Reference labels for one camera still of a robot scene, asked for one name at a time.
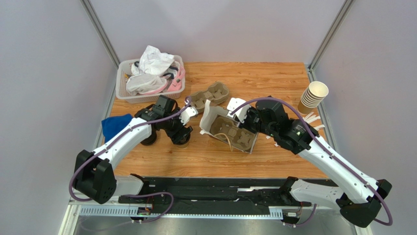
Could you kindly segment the brown paper bag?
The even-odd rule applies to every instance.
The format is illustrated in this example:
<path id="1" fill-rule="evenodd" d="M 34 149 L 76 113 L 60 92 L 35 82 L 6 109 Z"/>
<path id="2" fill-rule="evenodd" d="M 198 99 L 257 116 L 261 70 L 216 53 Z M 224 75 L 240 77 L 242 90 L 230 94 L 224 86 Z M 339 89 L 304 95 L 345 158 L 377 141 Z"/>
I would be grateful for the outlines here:
<path id="1" fill-rule="evenodd" d="M 233 149 L 251 154 L 256 143 L 258 134 L 242 128 L 240 118 L 244 118 L 244 111 L 248 111 L 250 105 L 235 111 L 245 100 L 240 98 L 232 98 L 227 108 L 220 107 L 213 102 L 207 100 L 204 106 L 203 116 L 199 127 L 201 135 L 209 135 L 218 139 Z"/>

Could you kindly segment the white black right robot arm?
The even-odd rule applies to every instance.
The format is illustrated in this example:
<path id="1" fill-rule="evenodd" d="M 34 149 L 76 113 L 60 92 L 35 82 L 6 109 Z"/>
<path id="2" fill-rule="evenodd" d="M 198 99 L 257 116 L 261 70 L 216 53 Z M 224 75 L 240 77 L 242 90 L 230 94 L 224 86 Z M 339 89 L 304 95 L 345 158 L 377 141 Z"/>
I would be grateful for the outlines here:
<path id="1" fill-rule="evenodd" d="M 288 177 L 280 188 L 281 194 L 288 200 L 338 210 L 348 222 L 361 228 L 377 221 L 379 212 L 385 210 L 388 217 L 385 225 L 391 226 L 394 220 L 385 198 L 392 184 L 357 169 L 334 150 L 298 111 L 294 111 L 295 118 L 289 118 L 288 108 L 287 102 L 271 96 L 233 101 L 229 108 L 230 115 L 242 128 L 273 138 L 279 147 L 308 160 L 335 183 L 330 187 Z"/>

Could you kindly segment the single cardboard cup carrier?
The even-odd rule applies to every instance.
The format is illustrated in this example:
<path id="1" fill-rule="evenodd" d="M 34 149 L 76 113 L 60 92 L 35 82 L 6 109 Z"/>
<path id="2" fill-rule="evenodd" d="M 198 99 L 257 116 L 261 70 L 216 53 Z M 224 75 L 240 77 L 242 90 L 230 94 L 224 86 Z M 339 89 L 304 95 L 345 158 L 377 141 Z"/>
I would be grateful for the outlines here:
<path id="1" fill-rule="evenodd" d="M 216 117 L 209 131 L 219 140 L 230 144 L 232 148 L 250 153 L 256 140 L 256 134 L 237 127 L 237 122 L 222 116 Z"/>

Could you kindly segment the brown paper coffee cup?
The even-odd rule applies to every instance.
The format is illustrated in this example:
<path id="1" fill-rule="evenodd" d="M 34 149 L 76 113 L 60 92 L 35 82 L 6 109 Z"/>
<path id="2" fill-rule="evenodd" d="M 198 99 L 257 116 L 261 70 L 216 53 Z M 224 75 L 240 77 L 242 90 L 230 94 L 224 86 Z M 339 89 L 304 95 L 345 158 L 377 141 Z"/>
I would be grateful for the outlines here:
<path id="1" fill-rule="evenodd" d="M 179 149 L 185 149 L 188 146 L 189 146 L 189 141 L 182 142 L 182 143 L 176 145 L 176 147 L 179 148 Z"/>

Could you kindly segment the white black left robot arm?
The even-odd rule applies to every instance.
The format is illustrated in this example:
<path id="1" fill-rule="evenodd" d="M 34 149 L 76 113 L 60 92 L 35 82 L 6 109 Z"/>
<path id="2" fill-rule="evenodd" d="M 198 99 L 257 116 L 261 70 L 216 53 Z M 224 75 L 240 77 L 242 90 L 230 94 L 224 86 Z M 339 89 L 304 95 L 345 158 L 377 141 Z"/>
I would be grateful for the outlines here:
<path id="1" fill-rule="evenodd" d="M 191 101 L 187 96 L 185 106 L 179 108 L 175 100 L 161 95 L 155 104 L 140 110 L 108 142 L 91 152 L 79 152 L 69 183 L 71 198 L 104 204 L 113 196 L 139 195 L 144 180 L 137 175 L 116 176 L 114 169 L 137 145 L 153 144 L 159 130 L 164 130 L 174 145 L 186 146 L 193 130 L 187 123 L 198 114 Z"/>

